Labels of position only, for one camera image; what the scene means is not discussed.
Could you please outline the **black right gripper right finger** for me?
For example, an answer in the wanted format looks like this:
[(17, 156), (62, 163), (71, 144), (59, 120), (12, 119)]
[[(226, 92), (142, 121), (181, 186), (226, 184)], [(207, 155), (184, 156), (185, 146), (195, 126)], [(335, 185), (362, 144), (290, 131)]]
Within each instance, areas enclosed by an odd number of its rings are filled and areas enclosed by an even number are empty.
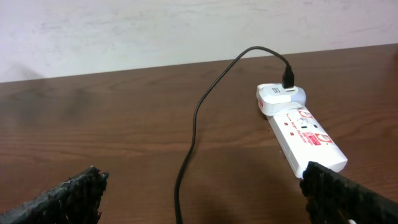
[(300, 180), (311, 223), (397, 224), (397, 203), (317, 163)]

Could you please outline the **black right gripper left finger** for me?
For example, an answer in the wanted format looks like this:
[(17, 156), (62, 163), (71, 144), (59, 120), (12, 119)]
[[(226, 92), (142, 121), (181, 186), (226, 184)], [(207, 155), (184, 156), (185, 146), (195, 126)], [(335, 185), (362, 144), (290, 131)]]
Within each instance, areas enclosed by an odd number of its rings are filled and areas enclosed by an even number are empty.
[(2, 213), (1, 224), (97, 224), (108, 177), (108, 172), (102, 173), (91, 166), (33, 200)]

